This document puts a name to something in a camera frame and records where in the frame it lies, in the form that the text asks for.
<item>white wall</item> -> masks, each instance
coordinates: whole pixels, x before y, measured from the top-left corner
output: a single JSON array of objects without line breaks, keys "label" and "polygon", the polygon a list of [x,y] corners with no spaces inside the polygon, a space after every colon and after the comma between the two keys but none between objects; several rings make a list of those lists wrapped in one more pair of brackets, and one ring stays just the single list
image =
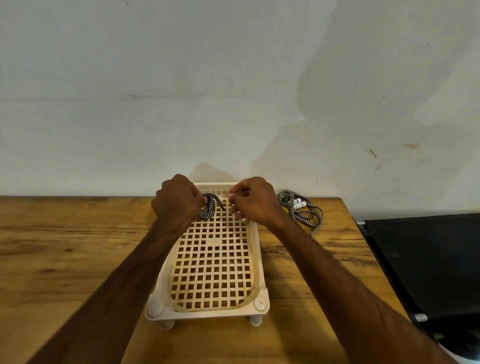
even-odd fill
[{"label": "white wall", "polygon": [[0,2],[0,194],[262,175],[356,218],[478,211],[475,1],[127,2]]}]

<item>clear plastic object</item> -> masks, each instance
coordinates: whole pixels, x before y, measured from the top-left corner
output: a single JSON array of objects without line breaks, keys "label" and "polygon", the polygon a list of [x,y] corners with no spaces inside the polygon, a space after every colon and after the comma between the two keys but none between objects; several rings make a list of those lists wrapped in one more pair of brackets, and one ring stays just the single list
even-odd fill
[{"label": "clear plastic object", "polygon": [[218,195],[209,220],[194,221],[177,240],[148,298],[145,316],[168,330],[175,320],[247,316],[254,326],[270,309],[257,224],[228,213],[228,190],[235,183],[198,183]]}]

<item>person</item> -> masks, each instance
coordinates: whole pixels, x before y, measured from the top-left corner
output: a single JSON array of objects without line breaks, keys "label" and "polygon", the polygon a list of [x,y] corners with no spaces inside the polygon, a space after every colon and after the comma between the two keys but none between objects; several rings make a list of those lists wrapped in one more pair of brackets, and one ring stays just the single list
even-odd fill
[{"label": "person", "polygon": [[[263,178],[233,186],[229,201],[235,218],[264,225],[283,243],[352,362],[454,363],[286,214]],[[185,176],[164,181],[146,236],[29,363],[120,363],[160,268],[205,202]]]}]

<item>person's left hand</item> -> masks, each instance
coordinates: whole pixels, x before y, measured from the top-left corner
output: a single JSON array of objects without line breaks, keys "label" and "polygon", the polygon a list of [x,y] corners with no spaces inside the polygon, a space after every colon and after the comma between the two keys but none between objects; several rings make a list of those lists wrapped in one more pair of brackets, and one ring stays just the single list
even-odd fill
[{"label": "person's left hand", "polygon": [[162,225],[184,232],[207,201],[206,197],[199,197],[201,194],[187,177],[176,174],[162,183],[152,208]]}]

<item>wooden tabletop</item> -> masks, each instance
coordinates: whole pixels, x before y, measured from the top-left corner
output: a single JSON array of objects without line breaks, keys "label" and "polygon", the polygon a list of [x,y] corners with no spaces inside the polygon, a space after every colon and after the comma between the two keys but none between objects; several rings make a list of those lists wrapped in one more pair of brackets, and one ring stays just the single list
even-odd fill
[{"label": "wooden tabletop", "polygon": [[[341,199],[316,240],[403,315]],[[24,363],[143,238],[150,198],[0,198],[0,363]],[[348,363],[318,303],[280,242],[259,226],[270,311],[178,321],[170,331],[141,316],[123,363]]]}]

